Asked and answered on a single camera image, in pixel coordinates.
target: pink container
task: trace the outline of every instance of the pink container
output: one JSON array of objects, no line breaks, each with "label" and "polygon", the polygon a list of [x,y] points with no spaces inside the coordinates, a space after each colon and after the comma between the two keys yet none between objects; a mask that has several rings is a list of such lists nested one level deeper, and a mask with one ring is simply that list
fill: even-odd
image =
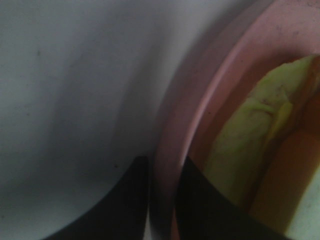
[{"label": "pink container", "polygon": [[[212,140],[264,74],[294,58],[320,53],[318,0],[275,0],[239,38],[267,4],[255,3],[229,25],[189,76],[155,156],[154,191],[163,198],[162,209],[173,209],[186,156],[203,167]],[[232,45],[230,34],[238,35],[238,41],[223,58]],[[173,233],[178,238],[175,227]]]}]

